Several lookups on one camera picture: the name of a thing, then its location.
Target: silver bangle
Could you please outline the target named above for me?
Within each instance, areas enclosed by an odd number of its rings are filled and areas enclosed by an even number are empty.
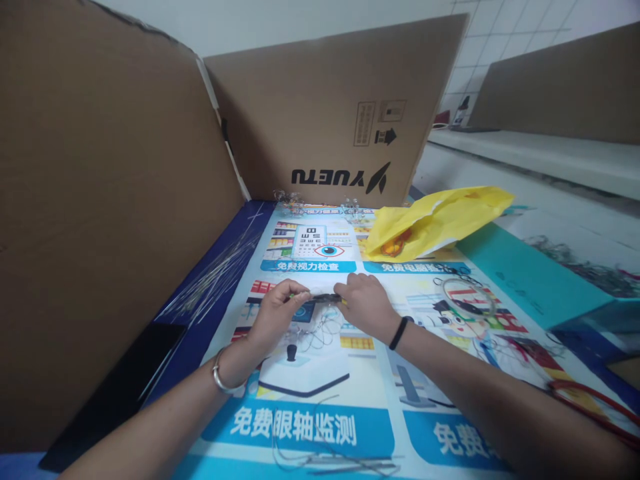
[[[242,382],[242,384],[240,384],[239,387],[236,388],[228,388],[226,386],[224,386],[224,384],[222,383],[222,381],[220,380],[220,376],[218,375],[218,369],[219,369],[219,365],[218,365],[218,361],[220,360],[220,356],[222,354],[222,352],[224,352],[224,350],[228,347],[228,345],[226,347],[222,347],[220,349],[220,351],[216,354],[215,356],[215,362],[213,364],[213,368],[211,369],[211,372],[213,374],[213,380],[215,382],[215,384],[218,386],[218,388],[220,390],[222,390],[222,393],[226,393],[227,395],[233,395],[234,393],[236,393],[237,391],[242,390],[242,387],[245,386],[245,382]]]

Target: cardboard divider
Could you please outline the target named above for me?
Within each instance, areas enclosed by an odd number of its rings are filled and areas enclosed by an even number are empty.
[[[188,48],[0,4],[0,451],[44,450],[242,205]]]

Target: cardboard flap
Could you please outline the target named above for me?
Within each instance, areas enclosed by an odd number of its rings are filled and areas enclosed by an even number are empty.
[[[467,18],[205,58],[251,196],[402,204]]]
[[[86,1],[0,17],[0,450],[43,450],[242,199],[190,50]]]

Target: cardboard panel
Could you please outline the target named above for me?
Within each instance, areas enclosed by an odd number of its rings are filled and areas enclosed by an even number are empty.
[[[184,46],[0,4],[0,449],[46,449],[242,204]]]
[[[466,15],[208,57],[253,198],[400,205],[449,78]]]
[[[640,144],[640,22],[491,65],[469,125]]]

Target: woman's right hand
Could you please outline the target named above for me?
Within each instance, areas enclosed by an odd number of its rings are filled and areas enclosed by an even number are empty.
[[[376,277],[350,273],[347,284],[336,283],[333,291],[346,300],[346,305],[338,303],[337,306],[350,324],[387,345],[391,343],[401,317]]]

